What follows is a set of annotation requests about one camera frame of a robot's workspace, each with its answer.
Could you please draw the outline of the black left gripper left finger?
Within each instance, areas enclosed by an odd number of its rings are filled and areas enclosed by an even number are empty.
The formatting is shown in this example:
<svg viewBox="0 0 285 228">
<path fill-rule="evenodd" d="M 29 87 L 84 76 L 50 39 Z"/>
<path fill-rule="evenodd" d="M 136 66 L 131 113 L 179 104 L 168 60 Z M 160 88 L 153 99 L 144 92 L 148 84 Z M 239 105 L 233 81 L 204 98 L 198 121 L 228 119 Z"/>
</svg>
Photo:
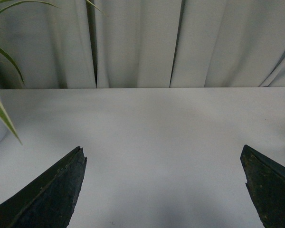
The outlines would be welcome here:
<svg viewBox="0 0 285 228">
<path fill-rule="evenodd" d="M 81 191 L 87 158 L 76 147 L 0 204 L 0 228 L 66 228 Z"/>
</svg>

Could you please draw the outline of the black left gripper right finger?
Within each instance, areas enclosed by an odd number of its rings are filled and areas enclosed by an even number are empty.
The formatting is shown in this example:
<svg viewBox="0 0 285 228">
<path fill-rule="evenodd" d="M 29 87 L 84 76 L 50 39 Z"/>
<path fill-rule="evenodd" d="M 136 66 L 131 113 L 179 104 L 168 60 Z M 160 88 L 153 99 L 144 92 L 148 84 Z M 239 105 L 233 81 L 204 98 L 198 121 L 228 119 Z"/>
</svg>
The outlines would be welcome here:
<svg viewBox="0 0 285 228">
<path fill-rule="evenodd" d="M 240 161 L 263 226 L 285 228 L 285 167 L 248 145 L 243 147 Z"/>
</svg>

